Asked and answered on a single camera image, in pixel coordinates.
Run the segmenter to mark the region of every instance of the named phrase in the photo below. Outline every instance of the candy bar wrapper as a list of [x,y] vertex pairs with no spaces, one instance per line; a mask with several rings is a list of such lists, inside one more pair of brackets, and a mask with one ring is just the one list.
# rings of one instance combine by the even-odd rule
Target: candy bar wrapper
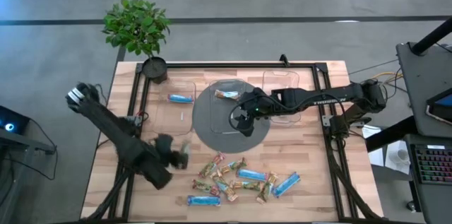
[[274,172],[271,172],[268,176],[267,182],[263,185],[261,192],[259,192],[259,194],[257,195],[256,200],[259,203],[264,204],[268,201],[268,197],[270,196],[273,185],[275,184],[277,179],[278,177],[276,176],[276,174]]
[[213,196],[220,195],[220,189],[217,185],[206,184],[205,182],[193,180],[193,189],[199,189],[200,191],[204,191],[212,194]]
[[239,170],[242,167],[246,167],[245,158],[242,158],[240,161],[234,161],[233,163],[229,163],[228,165],[221,167],[220,171],[224,175],[233,170]]
[[273,195],[276,198],[279,198],[281,195],[284,194],[290,187],[292,187],[294,184],[298,183],[300,181],[299,175],[294,172],[290,175],[289,178],[287,178],[282,184],[279,184],[276,188],[273,189]]
[[261,182],[265,182],[268,178],[267,173],[260,173],[251,170],[240,169],[236,172],[236,175],[240,178],[254,179]]
[[224,92],[221,90],[215,90],[215,97],[217,98],[230,98],[233,100],[238,100],[240,98],[240,94],[237,91],[233,92]]
[[225,156],[218,152],[218,154],[213,158],[212,161],[207,163],[207,165],[199,172],[199,176],[202,178],[206,178],[218,165],[218,163],[221,162],[221,160],[224,160]]
[[189,206],[220,206],[219,196],[188,196],[186,204]]
[[229,187],[226,181],[223,179],[219,170],[217,170],[218,175],[213,177],[213,180],[218,185],[221,191],[226,195],[227,200],[234,201],[238,196],[235,194],[234,190]]
[[251,189],[261,191],[263,188],[263,182],[231,181],[230,187],[233,189]]

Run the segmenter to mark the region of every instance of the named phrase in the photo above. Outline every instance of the black metal frame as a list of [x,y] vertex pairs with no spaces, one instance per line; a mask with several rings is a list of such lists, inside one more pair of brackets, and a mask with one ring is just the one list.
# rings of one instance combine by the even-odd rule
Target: black metal frame
[[[325,86],[327,88],[331,87],[331,82],[329,80],[329,74],[328,74],[328,67],[327,67],[326,63],[292,63],[292,64],[288,64],[287,62],[284,62],[284,61],[276,61],[276,62],[270,62],[270,63],[268,63],[268,62],[242,62],[242,63],[234,63],[234,62],[225,62],[225,63],[223,63],[223,62],[220,62],[220,63],[206,62],[206,63],[203,63],[203,62],[199,62],[199,63],[168,63],[167,67],[169,69],[181,69],[181,68],[193,68],[193,69],[201,69],[201,68],[234,68],[234,69],[237,69],[237,68],[280,68],[280,69],[282,69],[282,68],[287,68],[287,67],[303,68],[303,69],[311,69],[313,80],[314,80],[314,86],[315,86],[316,90],[321,89],[321,84],[320,84],[320,80],[319,80],[319,72],[321,72],[323,75],[323,78],[325,81],[324,82]],[[131,99],[129,101],[129,108],[128,108],[127,115],[133,115],[134,107],[136,104],[136,95],[138,92],[138,84],[139,84],[140,77],[141,77],[141,68],[142,68],[142,64],[136,65],[135,76],[133,78],[133,86],[132,86],[132,91],[131,91]],[[149,91],[149,87],[150,87],[150,80],[145,79],[145,82],[143,85],[143,93],[142,93],[142,97],[141,97],[139,112],[145,110],[146,97],[147,97],[147,94]],[[330,104],[329,107],[330,107],[331,113],[336,114],[334,104]],[[319,107],[319,114],[321,116],[326,114],[324,106]],[[323,131],[323,138],[324,138],[326,150],[327,150],[326,156],[327,156],[327,158],[330,158],[329,156],[333,156],[333,149],[331,148],[331,139],[329,138],[328,134],[326,133],[326,130],[328,129],[328,127],[325,127],[323,125],[323,123],[321,123],[321,126],[322,126],[322,131]],[[338,149],[339,149],[338,152],[339,152],[339,156],[340,156],[341,168],[343,169],[345,176],[348,179],[350,179],[350,173],[348,171],[348,165],[347,165],[347,161],[346,161],[347,158],[345,156],[344,148],[338,146]],[[342,199],[340,196],[340,187],[338,184],[338,178],[331,170],[330,161],[331,160],[328,160],[328,167],[330,170],[331,184],[333,187],[333,195],[335,198],[336,212],[338,213],[338,220],[341,220],[341,219],[345,218],[344,208],[343,208],[343,203],[342,203]],[[115,182],[117,181],[117,179],[119,178],[120,174],[123,171],[124,171],[124,167],[121,164],[118,164],[117,172],[116,172],[116,176],[115,176]],[[131,175],[127,181],[126,196],[124,198],[124,205],[123,205],[123,210],[122,210],[122,215],[121,215],[122,220],[128,220],[128,218],[129,218],[129,209],[130,209],[131,196],[132,196],[132,191],[133,191],[133,178],[134,178],[134,175]],[[353,202],[353,200],[350,198],[350,195],[347,194],[347,196],[348,196],[348,203],[350,205],[350,212],[351,212],[352,218],[357,218],[358,215],[357,215],[356,205]],[[109,219],[116,218],[116,211],[117,211],[117,197],[113,200],[113,203],[110,206],[108,218]]]

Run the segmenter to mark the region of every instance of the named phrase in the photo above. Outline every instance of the black pot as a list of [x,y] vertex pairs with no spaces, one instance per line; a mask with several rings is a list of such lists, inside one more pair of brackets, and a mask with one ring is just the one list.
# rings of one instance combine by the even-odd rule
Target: black pot
[[153,83],[162,83],[168,78],[166,61],[160,57],[151,57],[145,60],[143,74]]

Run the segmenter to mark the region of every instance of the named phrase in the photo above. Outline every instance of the wooden tabletop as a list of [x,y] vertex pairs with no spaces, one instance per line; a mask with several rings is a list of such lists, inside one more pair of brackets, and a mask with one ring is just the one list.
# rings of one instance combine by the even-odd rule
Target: wooden tabletop
[[[350,83],[345,62],[325,61],[331,77],[332,87],[346,86]],[[108,108],[117,116],[127,113],[133,83],[136,62],[119,62],[115,72]],[[172,81],[192,81],[196,84],[199,95],[209,83],[219,79],[239,78],[256,87],[262,86],[263,72],[271,69],[169,69],[168,76]],[[299,87],[313,90],[313,78],[310,69],[288,69],[299,74]],[[135,111],[141,100],[144,80],[141,79]],[[142,139],[149,140],[156,136],[152,130],[155,118],[155,103],[159,87],[151,85],[147,96],[147,109],[150,119],[143,125]],[[330,173],[325,153],[325,144],[319,121],[319,110],[310,107],[303,111],[300,122],[291,127],[271,124],[270,131],[262,143],[238,154],[226,154],[220,163],[226,165],[245,157],[248,169],[259,172],[273,171],[278,174],[279,182],[285,180],[293,172],[301,177],[301,182],[294,185],[279,199],[270,197],[268,203],[262,205],[256,201],[257,193],[244,189],[237,190],[239,198],[228,202],[222,195],[221,206],[187,206],[188,195],[206,195],[191,188],[192,179],[198,178],[198,172],[213,159],[216,152],[207,147],[196,132],[184,136],[175,136],[173,147],[180,148],[184,139],[191,140],[191,156],[187,170],[174,170],[172,181],[160,191],[150,182],[136,175],[133,185],[129,221],[187,221],[187,222],[280,222],[280,221],[333,221],[337,220]],[[352,183],[371,207],[383,215],[379,195],[376,190],[374,176],[362,138],[351,136],[346,139],[345,148]],[[106,197],[114,183],[117,168],[117,155],[112,143],[108,142],[97,150],[88,190],[83,204],[82,217],[89,216]],[[234,174],[225,175],[230,181]],[[341,187],[343,205],[347,216],[350,216],[345,196]],[[117,215],[121,214],[124,193],[120,196]]]

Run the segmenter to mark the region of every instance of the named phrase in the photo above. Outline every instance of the computer keyboard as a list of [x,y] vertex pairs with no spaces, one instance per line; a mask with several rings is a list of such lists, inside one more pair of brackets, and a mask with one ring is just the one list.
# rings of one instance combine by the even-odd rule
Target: computer keyboard
[[413,152],[421,183],[452,185],[452,148],[430,149],[415,145]]

